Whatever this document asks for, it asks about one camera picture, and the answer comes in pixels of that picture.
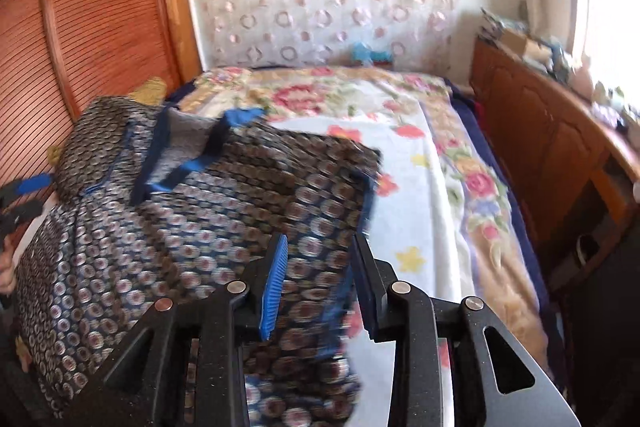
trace bed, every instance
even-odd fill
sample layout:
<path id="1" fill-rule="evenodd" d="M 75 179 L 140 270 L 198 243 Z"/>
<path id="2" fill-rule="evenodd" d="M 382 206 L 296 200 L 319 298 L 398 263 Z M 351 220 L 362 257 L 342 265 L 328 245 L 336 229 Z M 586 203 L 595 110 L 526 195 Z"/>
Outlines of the bed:
<path id="1" fill-rule="evenodd" d="M 181 110 L 215 118 L 262 107 L 273 126 L 348 137 L 380 150 L 382 173 L 370 223 L 375 256 L 428 295 L 481 296 L 559 387 L 562 344 L 540 268 L 474 104 L 438 77 L 377 68 L 208 71 Z M 362 394 L 349 425 L 386 425 L 394 346 L 373 344 L 358 309 L 347 353 Z M 450 390 L 446 343 L 440 350 Z M 452 396 L 444 396 L 452 425 Z"/>

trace human hand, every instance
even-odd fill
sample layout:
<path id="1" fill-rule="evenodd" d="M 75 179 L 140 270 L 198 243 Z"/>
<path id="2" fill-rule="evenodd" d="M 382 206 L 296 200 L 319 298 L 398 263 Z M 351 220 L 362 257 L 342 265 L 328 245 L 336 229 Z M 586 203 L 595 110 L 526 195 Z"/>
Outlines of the human hand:
<path id="1" fill-rule="evenodd" d="M 8 237 L 4 238 L 4 248 L 0 253 L 0 293 L 9 295 L 15 288 L 14 247 Z"/>

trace wooden cabinet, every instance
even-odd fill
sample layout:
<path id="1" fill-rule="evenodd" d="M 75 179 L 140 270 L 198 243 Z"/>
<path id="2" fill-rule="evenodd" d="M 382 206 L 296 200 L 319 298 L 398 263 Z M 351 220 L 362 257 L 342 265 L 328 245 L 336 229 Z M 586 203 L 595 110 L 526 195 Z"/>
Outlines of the wooden cabinet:
<path id="1" fill-rule="evenodd" d="M 637 156 L 566 88 L 480 40 L 470 83 L 485 108 L 486 137 L 548 273 L 559 253 L 575 244 L 580 222 L 594 221 L 586 207 L 580 214 L 581 206 L 585 194 L 598 198 L 602 187 L 610 185 L 605 163 L 616 162 L 632 183 L 640 178 Z M 599 204 L 622 223 L 616 216 L 626 212 L 628 199 L 621 210 L 608 191 Z"/>

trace yellow flower print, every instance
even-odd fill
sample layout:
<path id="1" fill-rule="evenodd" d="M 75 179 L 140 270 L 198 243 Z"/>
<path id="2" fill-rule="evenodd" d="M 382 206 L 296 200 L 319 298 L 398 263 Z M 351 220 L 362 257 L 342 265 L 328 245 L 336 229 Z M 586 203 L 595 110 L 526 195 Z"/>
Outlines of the yellow flower print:
<path id="1" fill-rule="evenodd" d="M 429 160 L 424 154 L 414 154 L 413 156 L 411 156 L 411 163 L 416 167 L 431 167 Z"/>
<path id="2" fill-rule="evenodd" d="M 400 271 L 409 273 L 420 273 L 422 265 L 426 262 L 417 247 L 409 247 L 403 252 L 396 252 L 396 259 L 400 263 Z"/>
<path id="3" fill-rule="evenodd" d="M 456 161 L 456 169 L 460 174 L 471 174 L 472 172 L 484 172 L 484 166 L 475 158 L 463 157 Z"/>

